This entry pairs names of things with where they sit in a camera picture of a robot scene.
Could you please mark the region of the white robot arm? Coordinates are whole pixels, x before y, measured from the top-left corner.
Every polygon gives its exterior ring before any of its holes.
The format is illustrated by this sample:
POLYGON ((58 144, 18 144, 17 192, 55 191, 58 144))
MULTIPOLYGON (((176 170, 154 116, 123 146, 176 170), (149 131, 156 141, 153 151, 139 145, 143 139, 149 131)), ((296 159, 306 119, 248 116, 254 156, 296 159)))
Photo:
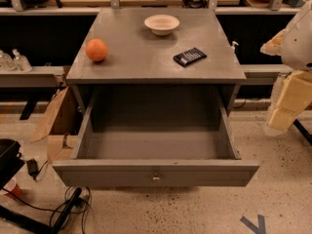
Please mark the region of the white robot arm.
POLYGON ((292 69, 289 75, 280 74, 276 79, 267 110, 264 131, 279 136, 312 102, 312 1, 307 1, 260 51, 280 56, 282 63, 292 69))

